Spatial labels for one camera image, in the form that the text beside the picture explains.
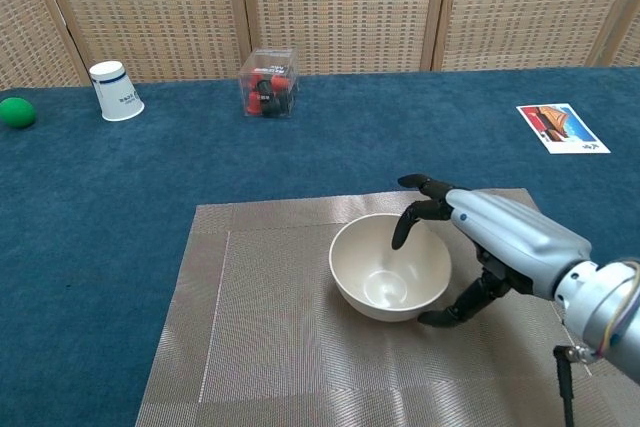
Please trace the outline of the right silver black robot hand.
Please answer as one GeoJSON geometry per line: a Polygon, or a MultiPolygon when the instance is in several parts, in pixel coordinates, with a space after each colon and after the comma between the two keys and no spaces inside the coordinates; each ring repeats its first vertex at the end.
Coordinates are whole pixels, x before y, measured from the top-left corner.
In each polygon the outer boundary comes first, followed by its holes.
{"type": "Polygon", "coordinates": [[[400,177],[398,184],[426,198],[409,204],[399,217],[394,250],[402,248],[419,221],[449,221],[472,242],[481,264],[480,276],[453,304],[418,315],[423,325],[456,327],[510,290],[552,300],[569,271],[591,260],[586,238],[518,201],[419,173],[400,177]]]}

